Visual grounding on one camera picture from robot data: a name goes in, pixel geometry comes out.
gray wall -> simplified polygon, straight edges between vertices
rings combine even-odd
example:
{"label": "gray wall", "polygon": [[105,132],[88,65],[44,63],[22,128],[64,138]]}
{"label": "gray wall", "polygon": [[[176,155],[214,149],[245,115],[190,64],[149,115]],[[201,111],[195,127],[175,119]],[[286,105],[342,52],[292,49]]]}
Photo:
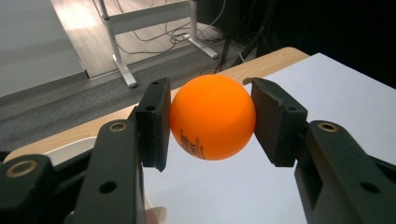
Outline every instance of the gray wall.
{"label": "gray wall", "polygon": [[50,0],[0,0],[0,97],[83,71]]}

carpeted floor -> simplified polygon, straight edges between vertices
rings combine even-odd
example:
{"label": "carpeted floor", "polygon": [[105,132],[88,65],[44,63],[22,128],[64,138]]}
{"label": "carpeted floor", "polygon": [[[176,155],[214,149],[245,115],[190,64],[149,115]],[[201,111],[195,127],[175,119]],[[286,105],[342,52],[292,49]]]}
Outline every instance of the carpeted floor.
{"label": "carpeted floor", "polygon": [[[221,55],[222,42],[210,47]],[[230,66],[242,50],[231,44],[223,69]],[[252,59],[252,55],[254,51],[247,57],[247,61]],[[147,85],[155,79],[170,77],[171,88],[174,89],[194,77],[213,73],[218,64],[219,59],[212,60],[200,50],[187,47],[155,60],[130,66],[138,82],[138,87],[134,89],[129,89],[116,72],[95,80],[77,78],[66,83],[53,83],[42,90],[27,91],[0,99],[0,111],[3,111],[0,116],[0,152],[7,154],[19,147],[134,105],[140,101]]]}

ping pong ball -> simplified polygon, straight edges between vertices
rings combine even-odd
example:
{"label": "ping pong ball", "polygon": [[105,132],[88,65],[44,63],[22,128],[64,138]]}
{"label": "ping pong ball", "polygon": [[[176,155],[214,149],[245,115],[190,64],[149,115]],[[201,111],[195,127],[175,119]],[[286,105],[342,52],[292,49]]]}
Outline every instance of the ping pong ball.
{"label": "ping pong ball", "polygon": [[205,75],[180,88],[171,104],[169,122],[186,152],[218,161],[235,155],[248,143],[256,111],[242,85],[223,75]]}

orange ball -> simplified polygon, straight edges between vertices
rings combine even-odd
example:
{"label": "orange ball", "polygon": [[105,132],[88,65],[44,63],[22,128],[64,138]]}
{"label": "orange ball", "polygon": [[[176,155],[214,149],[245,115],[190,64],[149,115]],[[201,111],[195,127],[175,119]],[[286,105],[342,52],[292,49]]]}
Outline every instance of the orange ball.
{"label": "orange ball", "polygon": [[249,141],[256,123],[253,101],[242,85],[222,75],[186,83],[170,108],[170,128],[181,147],[209,161],[229,158]]}

white metal frame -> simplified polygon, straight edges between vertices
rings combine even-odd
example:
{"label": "white metal frame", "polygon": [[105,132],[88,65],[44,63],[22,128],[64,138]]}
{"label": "white metal frame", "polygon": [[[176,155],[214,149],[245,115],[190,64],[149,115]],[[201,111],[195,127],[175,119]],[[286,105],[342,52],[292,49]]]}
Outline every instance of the white metal frame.
{"label": "white metal frame", "polygon": [[103,12],[103,19],[106,24],[107,33],[110,37],[111,47],[113,48],[113,60],[125,79],[128,87],[137,85],[134,76],[120,56],[116,35],[127,33],[133,30],[142,29],[156,24],[176,21],[187,17],[191,18],[191,32],[187,36],[189,41],[198,49],[202,50],[212,59],[217,59],[219,55],[209,47],[199,42],[197,38],[197,3],[196,0],[182,1],[166,4],[158,7],[150,7],[133,12],[123,13],[109,17],[104,0],[100,0],[100,7]]}

